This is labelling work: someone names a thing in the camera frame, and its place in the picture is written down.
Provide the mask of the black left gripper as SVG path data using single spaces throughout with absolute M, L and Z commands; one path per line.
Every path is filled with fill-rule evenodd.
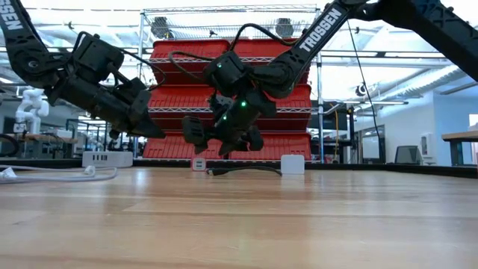
M 149 116 L 148 90 L 140 91 L 131 102 L 113 95 L 113 89 L 72 76 L 49 88 L 46 95 L 51 104 L 62 99 L 110 123 L 111 135 L 125 132 L 136 137 L 165 138 L 165 133 Z

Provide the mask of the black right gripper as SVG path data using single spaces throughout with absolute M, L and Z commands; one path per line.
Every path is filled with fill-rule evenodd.
M 276 115 L 276 103 L 261 91 L 247 91 L 240 94 L 227 107 L 214 124 L 214 138 L 222 145 L 219 155 L 233 151 L 260 151 L 264 140 L 255 121 L 261 116 Z M 196 154 L 208 148 L 208 142 L 200 118 L 186 116 L 182 120 L 184 139 L 194 145 Z

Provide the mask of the wide white power strip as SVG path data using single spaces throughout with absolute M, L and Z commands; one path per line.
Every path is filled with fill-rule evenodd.
M 82 167 L 132 167 L 133 166 L 132 152 L 84 152 L 82 155 Z

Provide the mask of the slim white power strip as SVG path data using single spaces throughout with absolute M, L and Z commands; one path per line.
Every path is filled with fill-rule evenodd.
M 305 157 L 303 155 L 282 155 L 280 171 L 284 175 L 303 175 L 305 173 Z

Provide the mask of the red plastic storage bin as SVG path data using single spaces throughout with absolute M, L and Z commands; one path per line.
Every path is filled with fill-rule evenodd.
M 272 39 L 239 40 L 234 52 L 245 64 L 257 66 L 269 64 L 289 48 Z
M 276 103 L 277 113 L 274 117 L 261 115 L 255 125 L 262 132 L 304 132 L 311 117 L 311 87 L 300 84 L 285 99 L 268 98 Z
M 187 143 L 181 132 L 167 132 L 167 136 L 161 138 L 148 138 L 143 158 L 152 159 L 224 159 L 219 155 L 221 142 L 210 140 L 208 148 L 200 154 L 195 153 L 195 147 L 192 143 Z
M 229 49 L 228 40 L 157 40 L 153 43 L 150 62 L 165 74 L 165 85 L 204 84 L 202 71 L 211 59 L 217 58 Z M 190 77 L 169 61 L 170 52 L 186 52 L 207 60 L 187 55 L 174 55 L 174 61 L 199 79 Z
M 165 132 L 182 130 L 186 116 L 198 117 L 206 126 L 214 123 L 208 100 L 214 93 L 206 85 L 166 85 L 152 91 L 148 103 L 149 116 Z
M 264 146 L 261 151 L 232 152 L 231 160 L 276 161 L 283 155 L 302 155 L 311 160 L 311 135 L 307 132 L 265 132 L 262 134 Z

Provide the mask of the wooden workbench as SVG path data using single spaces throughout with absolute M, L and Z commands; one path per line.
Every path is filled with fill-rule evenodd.
M 19 143 L 16 157 L 23 159 L 65 159 L 73 155 L 76 138 L 59 137 L 56 134 L 15 134 Z

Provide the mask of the black hanging monitor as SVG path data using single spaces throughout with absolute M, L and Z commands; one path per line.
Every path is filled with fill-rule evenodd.
M 312 108 L 316 108 L 318 112 L 318 101 L 311 101 Z M 332 109 L 334 106 L 338 105 L 337 109 L 333 112 L 327 114 L 326 112 Z M 338 129 L 339 131 L 347 131 L 349 128 L 348 123 L 348 112 L 347 105 L 344 103 L 338 102 L 326 102 L 323 101 L 323 129 Z M 308 121 L 307 127 L 310 129 L 318 129 L 319 127 L 319 116 L 316 112 L 311 114 L 311 118 Z

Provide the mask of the wooden table with dark legs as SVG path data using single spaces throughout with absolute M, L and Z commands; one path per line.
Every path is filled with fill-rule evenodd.
M 478 130 L 443 134 L 441 139 L 450 144 L 450 157 L 453 166 L 463 166 L 462 143 L 478 143 Z

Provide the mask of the black stand post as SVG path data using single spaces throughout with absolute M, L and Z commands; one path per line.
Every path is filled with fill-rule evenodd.
M 355 108 L 350 106 L 347 110 L 349 116 L 349 134 L 350 134 L 350 153 L 348 164 L 353 163 L 354 151 L 356 150 L 356 140 L 355 140 Z

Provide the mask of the black aluminium table frame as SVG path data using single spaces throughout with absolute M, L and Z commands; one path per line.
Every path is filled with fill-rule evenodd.
M 82 165 L 80 159 L 7 159 L 0 158 L 0 164 L 13 166 L 29 166 L 42 168 L 79 168 Z M 279 169 L 280 161 L 233 161 L 233 160 L 210 160 L 207 167 L 249 167 L 265 166 Z M 187 159 L 135 159 L 133 167 L 173 167 L 190 168 L 190 160 Z M 478 179 L 478 168 L 465 167 L 441 167 L 420 166 L 414 164 L 321 164 L 316 161 L 306 161 L 307 170 L 346 170 L 346 171 L 386 171 L 395 173 L 414 173 L 434 176 L 451 176 L 458 178 Z

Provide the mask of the white wall dispenser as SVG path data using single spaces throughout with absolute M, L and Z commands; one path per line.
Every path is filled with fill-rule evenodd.
M 432 165 L 436 163 L 435 160 L 435 138 L 433 133 L 425 133 L 420 137 L 421 153 L 423 163 Z

